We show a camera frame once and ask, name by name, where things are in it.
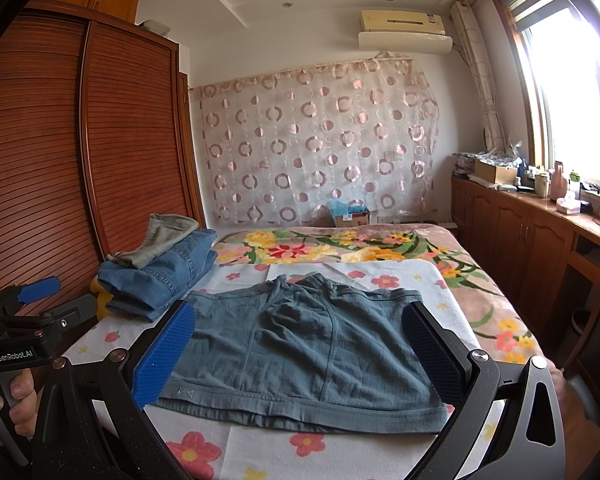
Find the teal grey shorts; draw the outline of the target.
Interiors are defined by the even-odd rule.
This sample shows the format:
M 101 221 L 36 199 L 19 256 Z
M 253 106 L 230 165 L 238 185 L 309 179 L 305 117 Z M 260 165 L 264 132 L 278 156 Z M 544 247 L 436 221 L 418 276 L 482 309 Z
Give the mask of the teal grey shorts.
M 420 298 L 319 273 L 192 292 L 195 333 L 156 403 L 286 431 L 436 434 L 448 411 L 402 328 Z

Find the yellow object beside bed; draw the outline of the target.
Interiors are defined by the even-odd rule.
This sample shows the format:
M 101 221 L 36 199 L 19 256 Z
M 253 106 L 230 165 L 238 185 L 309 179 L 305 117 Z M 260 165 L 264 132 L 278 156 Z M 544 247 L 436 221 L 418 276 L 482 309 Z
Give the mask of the yellow object beside bed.
M 103 318 L 106 318 L 106 316 L 110 315 L 107 304 L 109 304 L 109 301 L 114 298 L 114 296 L 112 296 L 110 292 L 107 292 L 106 289 L 102 287 L 102 284 L 99 283 L 97 276 L 95 276 L 91 281 L 90 291 L 96 298 L 96 318 L 101 321 Z

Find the folded blue denim jeans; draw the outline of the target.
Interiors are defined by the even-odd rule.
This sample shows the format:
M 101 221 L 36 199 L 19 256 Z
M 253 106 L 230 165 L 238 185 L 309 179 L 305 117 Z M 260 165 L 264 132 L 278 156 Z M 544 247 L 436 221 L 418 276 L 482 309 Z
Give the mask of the folded blue denim jeans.
M 218 233 L 198 229 L 153 258 L 143 269 L 103 263 L 97 281 L 112 296 L 107 308 L 155 321 L 182 299 L 212 268 Z

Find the white floral towel sheet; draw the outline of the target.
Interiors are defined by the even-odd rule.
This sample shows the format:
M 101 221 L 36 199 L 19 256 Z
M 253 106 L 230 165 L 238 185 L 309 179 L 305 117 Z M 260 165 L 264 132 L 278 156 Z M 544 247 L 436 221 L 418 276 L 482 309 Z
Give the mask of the white floral towel sheet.
M 408 348 L 420 300 L 478 340 L 424 260 L 216 268 L 148 416 L 197 479 L 401 479 L 451 415 Z

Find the folded olive green pants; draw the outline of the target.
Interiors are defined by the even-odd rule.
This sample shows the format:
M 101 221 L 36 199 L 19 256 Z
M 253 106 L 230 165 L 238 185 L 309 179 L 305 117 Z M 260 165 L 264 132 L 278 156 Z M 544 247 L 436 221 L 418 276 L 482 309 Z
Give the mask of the folded olive green pants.
M 107 260 L 126 268 L 143 269 L 198 228 L 196 220 L 180 214 L 151 214 L 142 244 L 129 252 L 108 255 Z

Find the wooden sideboard cabinet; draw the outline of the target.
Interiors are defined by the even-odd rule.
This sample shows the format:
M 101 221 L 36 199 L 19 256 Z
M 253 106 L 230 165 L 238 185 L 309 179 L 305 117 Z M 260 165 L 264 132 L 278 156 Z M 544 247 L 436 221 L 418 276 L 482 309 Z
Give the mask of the wooden sideboard cabinet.
M 540 347 L 565 362 L 580 311 L 600 292 L 600 218 L 566 216 L 547 198 L 451 179 L 451 218 L 460 244 L 494 279 Z

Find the wooden louvered wardrobe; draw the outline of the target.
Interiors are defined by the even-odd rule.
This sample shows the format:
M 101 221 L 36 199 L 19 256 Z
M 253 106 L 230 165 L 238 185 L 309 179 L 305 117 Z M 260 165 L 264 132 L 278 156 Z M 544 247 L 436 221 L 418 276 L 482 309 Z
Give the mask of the wooden louvered wardrobe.
M 0 290 L 84 294 L 151 214 L 204 216 L 178 45 L 138 0 L 0 0 Z

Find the box with blue cloth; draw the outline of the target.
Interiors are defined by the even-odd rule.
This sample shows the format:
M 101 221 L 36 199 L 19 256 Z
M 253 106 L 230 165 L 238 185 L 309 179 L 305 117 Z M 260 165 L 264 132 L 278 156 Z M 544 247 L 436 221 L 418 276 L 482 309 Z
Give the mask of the box with blue cloth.
M 329 213 L 335 228 L 367 226 L 370 223 L 370 211 L 359 200 L 346 204 L 333 198 L 329 203 Z

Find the cardboard box on cabinet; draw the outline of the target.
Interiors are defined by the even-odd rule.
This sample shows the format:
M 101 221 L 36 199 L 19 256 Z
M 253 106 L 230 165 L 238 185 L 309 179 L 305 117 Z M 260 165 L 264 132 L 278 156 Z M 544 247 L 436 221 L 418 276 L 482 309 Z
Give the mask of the cardboard box on cabinet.
M 517 172 L 516 166 L 498 166 L 482 160 L 475 161 L 475 175 L 492 184 L 514 184 Z

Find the white jar on cabinet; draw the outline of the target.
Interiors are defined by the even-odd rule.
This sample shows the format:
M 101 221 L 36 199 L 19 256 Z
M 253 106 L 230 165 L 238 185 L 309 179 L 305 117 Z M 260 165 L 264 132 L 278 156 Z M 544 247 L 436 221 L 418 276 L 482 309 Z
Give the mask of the white jar on cabinet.
M 542 198 L 550 196 L 550 174 L 548 172 L 538 172 L 534 175 L 534 192 Z

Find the pink bottle on cabinet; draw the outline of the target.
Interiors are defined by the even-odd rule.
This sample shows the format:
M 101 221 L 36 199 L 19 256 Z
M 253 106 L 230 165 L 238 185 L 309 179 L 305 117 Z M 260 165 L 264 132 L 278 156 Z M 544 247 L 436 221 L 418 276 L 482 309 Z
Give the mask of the pink bottle on cabinet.
M 554 171 L 550 178 L 550 199 L 557 202 L 564 198 L 568 192 L 568 179 L 565 174 L 564 164 L 559 160 L 554 162 Z

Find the circle patterned sheer curtain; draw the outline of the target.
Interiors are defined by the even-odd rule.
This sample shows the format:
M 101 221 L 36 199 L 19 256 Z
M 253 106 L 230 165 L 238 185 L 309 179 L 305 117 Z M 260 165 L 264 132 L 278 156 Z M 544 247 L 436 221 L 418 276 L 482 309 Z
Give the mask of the circle patterned sheer curtain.
M 217 222 L 319 224 L 335 202 L 387 220 L 432 209 L 439 107 L 412 58 L 281 70 L 192 96 Z

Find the window drape curtain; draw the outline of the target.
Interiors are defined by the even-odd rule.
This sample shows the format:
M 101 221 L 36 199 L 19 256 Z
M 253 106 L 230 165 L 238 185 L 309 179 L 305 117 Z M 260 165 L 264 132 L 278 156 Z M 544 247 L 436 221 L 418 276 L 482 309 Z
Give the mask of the window drape curtain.
M 481 103 L 484 145 L 488 152 L 504 152 L 506 135 L 498 116 L 496 85 L 481 29 L 471 6 L 465 1 L 456 0 L 451 6 L 450 15 Z

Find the wall air conditioner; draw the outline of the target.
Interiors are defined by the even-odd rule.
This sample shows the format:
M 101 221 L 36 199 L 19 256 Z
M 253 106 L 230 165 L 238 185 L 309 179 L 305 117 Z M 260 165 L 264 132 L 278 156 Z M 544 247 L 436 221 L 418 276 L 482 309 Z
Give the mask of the wall air conditioner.
M 362 10 L 361 51 L 449 54 L 453 39 L 440 15 L 400 10 Z

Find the window with wooden frame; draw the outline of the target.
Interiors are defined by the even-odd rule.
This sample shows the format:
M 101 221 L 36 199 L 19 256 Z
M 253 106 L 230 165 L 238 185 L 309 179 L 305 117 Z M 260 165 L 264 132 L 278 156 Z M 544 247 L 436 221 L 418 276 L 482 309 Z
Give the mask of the window with wooden frame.
M 569 0 L 493 0 L 520 71 L 529 157 L 600 187 L 600 34 Z

